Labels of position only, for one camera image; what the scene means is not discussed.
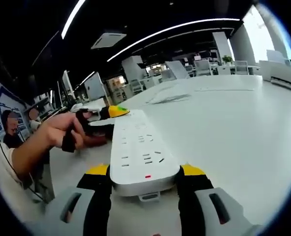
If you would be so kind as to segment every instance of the yellow object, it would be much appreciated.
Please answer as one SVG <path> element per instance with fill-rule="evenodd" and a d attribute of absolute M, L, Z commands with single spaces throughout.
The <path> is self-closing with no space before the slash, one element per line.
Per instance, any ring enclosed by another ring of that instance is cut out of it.
<path fill-rule="evenodd" d="M 186 176 L 200 176 L 200 175 L 205 175 L 205 172 L 203 172 L 201 169 L 194 167 L 192 165 L 186 164 L 186 165 L 181 165 L 181 167 L 184 170 L 184 174 Z"/>
<path fill-rule="evenodd" d="M 100 164 L 99 166 L 91 167 L 86 174 L 105 176 L 109 165 Z"/>
<path fill-rule="evenodd" d="M 128 114 L 130 111 L 126 108 L 122 108 L 119 106 L 109 106 L 108 112 L 109 112 L 110 118 L 114 118 L 114 117 L 119 117 L 119 116 Z"/>

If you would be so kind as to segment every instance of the white power strip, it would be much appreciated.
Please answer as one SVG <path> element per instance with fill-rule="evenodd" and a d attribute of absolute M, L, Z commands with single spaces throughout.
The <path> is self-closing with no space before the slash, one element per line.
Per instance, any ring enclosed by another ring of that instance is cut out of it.
<path fill-rule="evenodd" d="M 160 192 L 180 167 L 142 110 L 115 119 L 110 178 L 121 196 Z"/>

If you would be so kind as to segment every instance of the white table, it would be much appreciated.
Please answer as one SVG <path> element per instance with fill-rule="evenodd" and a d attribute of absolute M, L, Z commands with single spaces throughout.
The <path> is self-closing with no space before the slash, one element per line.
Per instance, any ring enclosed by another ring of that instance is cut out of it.
<path fill-rule="evenodd" d="M 225 66 L 225 67 L 229 67 L 230 70 L 235 70 L 235 65 L 222 65 L 222 66 Z M 215 64 L 212 64 L 210 65 L 211 69 L 218 69 L 219 67 L 221 67 L 221 65 L 215 65 Z M 261 75 L 260 73 L 260 67 L 259 66 L 256 66 L 256 65 L 247 65 L 247 68 L 248 68 L 248 73 L 250 75 Z"/>
<path fill-rule="evenodd" d="M 181 94 L 189 97 L 150 104 Z M 290 90 L 263 82 L 261 76 L 201 76 L 164 82 L 122 106 L 142 109 L 173 155 L 181 163 L 202 168 L 215 187 L 244 207 L 252 223 L 267 223 L 287 197 L 291 189 Z M 81 157 L 53 150 L 55 193 L 75 186 L 88 165 L 109 163 L 110 150 L 110 145 L 92 148 Z M 174 190 L 163 193 L 157 203 L 142 204 L 116 193 L 111 198 L 108 235 L 181 235 Z"/>

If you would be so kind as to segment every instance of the monitor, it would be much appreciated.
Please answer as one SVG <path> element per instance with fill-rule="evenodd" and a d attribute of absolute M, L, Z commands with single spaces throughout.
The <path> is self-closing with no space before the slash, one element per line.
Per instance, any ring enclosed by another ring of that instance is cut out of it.
<path fill-rule="evenodd" d="M 218 55 L 216 53 L 211 52 L 211 57 L 212 58 L 218 58 Z"/>
<path fill-rule="evenodd" d="M 146 66 L 144 63 L 137 63 L 137 65 L 141 68 L 141 69 L 145 69 Z"/>
<path fill-rule="evenodd" d="M 194 60 L 201 60 L 201 56 L 200 55 L 195 56 Z"/>
<path fill-rule="evenodd" d="M 211 53 L 209 51 L 199 53 L 202 58 L 209 58 L 211 57 Z"/>

